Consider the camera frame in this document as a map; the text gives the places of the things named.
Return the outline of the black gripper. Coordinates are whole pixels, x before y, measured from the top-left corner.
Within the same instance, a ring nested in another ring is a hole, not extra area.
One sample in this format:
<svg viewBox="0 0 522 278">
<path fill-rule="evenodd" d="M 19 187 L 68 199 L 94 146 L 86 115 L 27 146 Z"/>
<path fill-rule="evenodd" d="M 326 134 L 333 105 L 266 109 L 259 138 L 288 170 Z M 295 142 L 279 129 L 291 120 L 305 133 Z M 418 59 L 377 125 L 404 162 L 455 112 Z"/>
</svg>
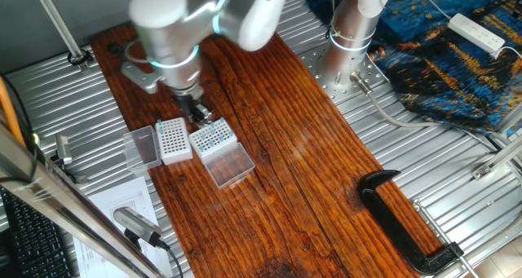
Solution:
<svg viewBox="0 0 522 278">
<path fill-rule="evenodd" d="M 194 99 L 191 95 L 176 95 L 175 102 L 183 115 L 192 117 L 192 121 L 198 127 L 205 127 L 208 121 L 212 121 L 212 111 L 201 104 L 199 99 Z"/>
</svg>

